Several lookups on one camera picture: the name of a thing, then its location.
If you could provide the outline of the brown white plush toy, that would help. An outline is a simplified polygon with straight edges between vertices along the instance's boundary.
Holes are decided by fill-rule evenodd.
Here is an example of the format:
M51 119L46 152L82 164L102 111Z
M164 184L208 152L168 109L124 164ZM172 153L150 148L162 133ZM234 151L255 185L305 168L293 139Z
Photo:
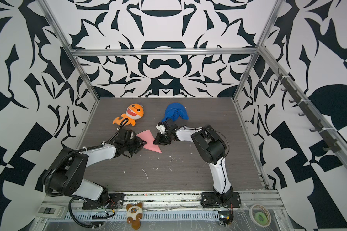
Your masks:
M143 203L128 204L126 206L126 221L131 224L132 228L137 231L141 227L141 219L143 217Z

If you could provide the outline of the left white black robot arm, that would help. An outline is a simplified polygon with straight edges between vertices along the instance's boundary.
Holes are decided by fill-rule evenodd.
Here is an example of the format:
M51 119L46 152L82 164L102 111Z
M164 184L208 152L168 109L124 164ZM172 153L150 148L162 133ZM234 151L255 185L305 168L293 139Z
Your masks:
M91 201L98 208L110 199L108 189L84 178L85 170L96 163L119 156L132 158L146 141L133 130L119 129L115 136L100 145L79 150L64 148L42 177L47 196L69 196Z

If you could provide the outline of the small electronics board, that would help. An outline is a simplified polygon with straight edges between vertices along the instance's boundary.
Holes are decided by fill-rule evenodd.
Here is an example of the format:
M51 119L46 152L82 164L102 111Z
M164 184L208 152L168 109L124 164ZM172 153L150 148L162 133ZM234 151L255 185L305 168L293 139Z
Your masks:
M222 210L218 212L218 215L219 215L219 224L222 226L227 227L233 222L234 216L231 211Z

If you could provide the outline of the orange shark plush toy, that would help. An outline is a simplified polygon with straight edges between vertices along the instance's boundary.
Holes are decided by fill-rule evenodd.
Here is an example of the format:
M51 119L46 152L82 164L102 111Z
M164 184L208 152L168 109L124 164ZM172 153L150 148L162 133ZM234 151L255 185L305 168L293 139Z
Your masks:
M132 104L126 109L126 113L122 114L113 120L113 124L121 125L124 119L127 119L127 125L136 125L136 121L144 116L144 108L140 104Z

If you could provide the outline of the blue cloth cap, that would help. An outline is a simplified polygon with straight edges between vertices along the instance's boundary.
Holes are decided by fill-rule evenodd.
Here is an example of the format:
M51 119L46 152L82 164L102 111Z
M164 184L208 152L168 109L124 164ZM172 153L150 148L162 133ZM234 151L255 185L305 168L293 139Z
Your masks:
M186 108L180 103L172 103L167 106L164 113L164 117L161 120L161 122L165 122L169 119L171 119L172 121L176 121L179 118L182 118L184 120L189 119Z

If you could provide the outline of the black hook rail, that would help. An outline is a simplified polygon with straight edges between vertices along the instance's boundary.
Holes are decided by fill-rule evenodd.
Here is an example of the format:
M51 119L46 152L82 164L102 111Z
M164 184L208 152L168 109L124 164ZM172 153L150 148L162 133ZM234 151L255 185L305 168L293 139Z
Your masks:
M284 86L284 89L281 89L281 91L290 94L292 100L289 100L289 102L298 106L302 111L298 115L301 117L305 116L313 126L313 129L309 129L309 131L319 133L325 141L327 147L323 147L323 150L332 151L333 153L341 151L342 148L338 144L337 138L332 134L333 128L325 125L325 122L318 116L317 109L312 101L303 97L304 93L298 89L290 76L284 75L280 71L280 68L277 69L277 73L278 77L275 81L279 81Z

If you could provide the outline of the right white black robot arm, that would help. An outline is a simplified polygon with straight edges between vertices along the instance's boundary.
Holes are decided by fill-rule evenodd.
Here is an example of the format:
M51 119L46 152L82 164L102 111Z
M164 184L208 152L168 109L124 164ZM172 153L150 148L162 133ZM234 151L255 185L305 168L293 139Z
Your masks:
M229 147L218 132L210 125L199 128L179 127L171 119L156 125L159 131L154 140L156 145L168 145L171 141L192 142L201 158L209 165L213 178L213 192L201 193L200 204L203 208L239 208L241 199L239 193L233 190L228 179L225 158Z

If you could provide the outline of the pink paper sheet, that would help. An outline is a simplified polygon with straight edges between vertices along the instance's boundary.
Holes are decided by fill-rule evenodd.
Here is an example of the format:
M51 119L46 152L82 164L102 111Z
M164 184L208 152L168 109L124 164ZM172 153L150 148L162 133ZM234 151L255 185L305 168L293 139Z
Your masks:
M162 153L160 147L156 144L153 144L155 139L150 130L146 130L137 134L137 137L139 137L141 140L146 142L146 144L143 145L144 149L147 149L156 153Z

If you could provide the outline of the white switch box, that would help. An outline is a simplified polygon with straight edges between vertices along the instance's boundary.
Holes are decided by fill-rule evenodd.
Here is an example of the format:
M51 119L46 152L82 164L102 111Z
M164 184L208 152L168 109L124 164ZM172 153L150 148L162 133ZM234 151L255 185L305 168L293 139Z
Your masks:
M68 212L65 206L41 204L36 216L40 218L63 219Z

